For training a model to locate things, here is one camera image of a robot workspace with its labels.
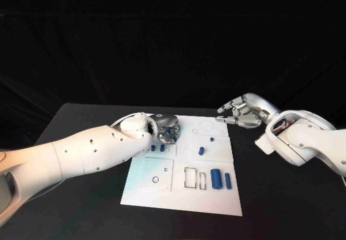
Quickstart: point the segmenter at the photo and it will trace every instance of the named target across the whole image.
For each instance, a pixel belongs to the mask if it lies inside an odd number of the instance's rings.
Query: black curtain
[[[5,4],[0,148],[31,145],[64,103],[217,108],[252,92],[344,127],[341,6]]]

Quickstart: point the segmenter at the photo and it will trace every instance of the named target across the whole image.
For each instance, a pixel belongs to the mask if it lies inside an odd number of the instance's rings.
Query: blue cylinder
[[[224,186],[226,186],[226,189],[232,189],[229,173],[224,173]]]
[[[201,156],[201,155],[203,155],[203,153],[204,153],[204,148],[203,148],[203,147],[200,147],[200,148],[198,148],[198,152],[197,152],[197,154]]]
[[[210,185],[213,189],[222,189],[222,173],[219,169],[210,170]]]

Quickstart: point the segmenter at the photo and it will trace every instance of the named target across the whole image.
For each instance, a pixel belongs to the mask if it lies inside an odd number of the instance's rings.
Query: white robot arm
[[[0,226],[46,187],[144,155],[155,138],[171,143],[177,136],[175,116],[158,114],[151,118],[141,112],[111,126],[90,128],[62,140],[0,152]]]
[[[266,124],[265,133],[255,145],[271,154],[273,151],[284,160],[301,166],[317,157],[330,169],[346,176],[346,130],[333,125],[315,114],[304,110],[279,111],[258,95],[247,93],[227,102],[219,109],[232,109],[233,116],[217,116],[216,121],[255,128]]]

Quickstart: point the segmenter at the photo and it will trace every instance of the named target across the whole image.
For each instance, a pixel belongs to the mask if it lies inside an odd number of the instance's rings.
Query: white cable
[[[36,199],[37,197],[40,197],[43,194],[46,194],[50,190],[53,190],[62,183],[64,180],[62,180],[47,191],[44,191],[38,196],[36,196],[34,198],[28,199],[24,203],[28,203],[33,199]]]
[[[128,114],[126,116],[124,116],[121,119],[118,119],[118,120],[113,122],[113,124],[111,125],[111,127],[113,127],[125,118],[134,116],[136,113],[131,113],[131,114]]]
[[[340,178],[341,178],[341,181],[343,181],[343,184],[344,184],[344,187],[346,187],[346,181],[344,181],[344,177],[343,177],[343,176],[340,176]]]

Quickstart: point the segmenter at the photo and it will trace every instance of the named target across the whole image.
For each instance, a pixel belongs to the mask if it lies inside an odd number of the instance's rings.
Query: white board
[[[131,160],[121,204],[242,216],[227,125],[213,117],[177,115],[177,120],[175,144],[165,144],[162,152],[154,144],[154,152]],[[190,187],[184,187],[185,168],[194,169],[194,188],[193,171]],[[211,188],[211,169],[220,170],[222,189]],[[226,189],[224,173],[232,189]]]

